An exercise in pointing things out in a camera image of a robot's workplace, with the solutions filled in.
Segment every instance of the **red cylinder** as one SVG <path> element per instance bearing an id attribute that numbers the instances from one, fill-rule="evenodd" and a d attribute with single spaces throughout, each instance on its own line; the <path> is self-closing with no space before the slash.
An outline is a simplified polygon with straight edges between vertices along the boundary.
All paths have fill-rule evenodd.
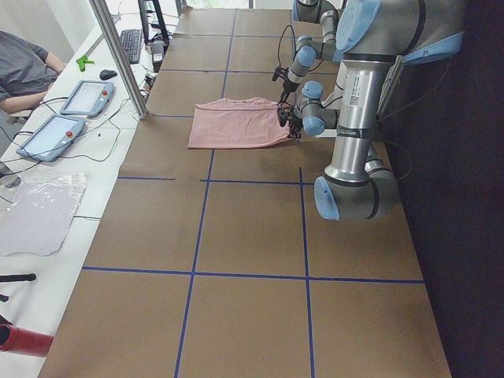
<path id="1" fill-rule="evenodd" d="M 0 350 L 5 352 L 45 357 L 53 338 L 9 324 L 0 325 Z"/>

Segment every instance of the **folded shirt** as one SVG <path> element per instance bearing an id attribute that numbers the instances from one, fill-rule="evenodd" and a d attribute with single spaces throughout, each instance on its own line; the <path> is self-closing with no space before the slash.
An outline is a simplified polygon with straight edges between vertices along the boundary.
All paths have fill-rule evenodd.
<path id="1" fill-rule="evenodd" d="M 221 98 L 196 105 L 189 148 L 258 148 L 289 140 L 282 128 L 276 102 L 264 98 Z"/>

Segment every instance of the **black mouse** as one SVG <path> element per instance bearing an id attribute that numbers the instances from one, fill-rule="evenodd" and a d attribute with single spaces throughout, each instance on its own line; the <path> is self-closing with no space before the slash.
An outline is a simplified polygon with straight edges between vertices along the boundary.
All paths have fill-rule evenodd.
<path id="1" fill-rule="evenodd" d="M 100 72 L 101 80 L 112 79 L 114 76 L 117 76 L 117 72 L 113 71 L 112 69 L 104 69 Z"/>

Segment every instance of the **white desk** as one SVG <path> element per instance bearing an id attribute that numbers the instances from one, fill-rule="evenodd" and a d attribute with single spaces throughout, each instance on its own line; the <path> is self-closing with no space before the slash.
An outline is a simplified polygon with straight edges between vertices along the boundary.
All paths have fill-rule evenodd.
<path id="1" fill-rule="evenodd" d="M 138 16 L 126 15 L 122 16 L 122 20 L 117 23 L 117 29 L 120 31 L 125 28 L 138 28 L 139 25 Z M 45 100 L 69 96 L 79 80 L 99 80 L 99 73 L 103 69 L 117 70 L 105 40 L 102 40 L 91 53 L 89 58 L 94 60 L 95 63 L 87 64 L 85 72 L 80 72 L 77 63 L 75 63 L 75 60 L 81 57 L 101 34 L 99 27 L 91 32 L 82 46 L 76 51 L 64 72 L 59 76 L 55 85 L 50 89 Z M 147 73 L 142 65 L 149 69 L 152 67 L 150 55 L 145 50 L 143 50 L 140 64 L 132 66 L 137 83 L 140 83 Z M 110 81 L 114 82 L 116 87 L 110 104 L 99 118 L 87 123 L 84 131 L 101 124 L 116 112 L 120 104 L 128 98 L 128 93 L 119 76 L 112 78 Z M 51 102 L 50 106 L 58 111 L 62 104 L 63 101 Z M 51 114 L 52 111 L 48 107 L 40 106 L 33 112 L 22 131 L 33 132 Z M 128 102 L 113 118 L 113 122 L 120 128 L 119 139 L 114 148 L 114 140 L 119 131 L 109 122 L 106 122 L 99 129 L 77 139 L 64 152 L 65 156 L 86 154 L 93 158 L 103 159 L 113 148 L 113 152 L 106 161 L 96 162 L 86 157 L 77 157 L 57 159 L 55 162 L 41 163 L 33 168 L 67 173 L 84 172 L 87 174 L 87 189 L 76 215 L 100 217 L 106 207 L 117 178 L 118 169 L 128 151 L 138 122 L 138 117 L 131 102 Z M 21 144 L 26 138 L 27 136 L 19 135 L 15 141 Z M 11 144 L 1 160 L 11 161 L 20 158 L 15 152 L 16 148 L 17 146 Z M 7 164 L 13 171 L 20 171 L 30 167 L 34 162 L 23 159 Z M 11 199 L 15 192 L 16 189 L 0 187 L 0 195 L 7 199 Z M 0 201 L 0 222 L 5 217 L 7 207 L 6 202 Z M 0 314 L 17 327 L 55 335 L 98 223 L 98 220 L 74 218 L 61 250 L 55 255 L 44 258 L 31 254 L 0 257 L 0 275 L 28 272 L 34 272 L 37 275 L 37 280 L 31 283 L 0 283 L 0 293 L 10 297 L 7 303 L 0 303 Z M 0 353 L 0 376 L 37 377 L 43 363 L 44 358 Z"/>

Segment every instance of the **black keyboard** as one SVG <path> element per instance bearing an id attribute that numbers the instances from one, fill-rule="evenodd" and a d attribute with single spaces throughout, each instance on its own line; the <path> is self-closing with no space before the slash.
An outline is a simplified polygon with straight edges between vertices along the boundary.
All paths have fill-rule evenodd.
<path id="1" fill-rule="evenodd" d="M 130 64 L 140 61 L 140 49 L 142 48 L 142 31 L 139 29 L 123 30 L 120 33 L 120 43 Z"/>

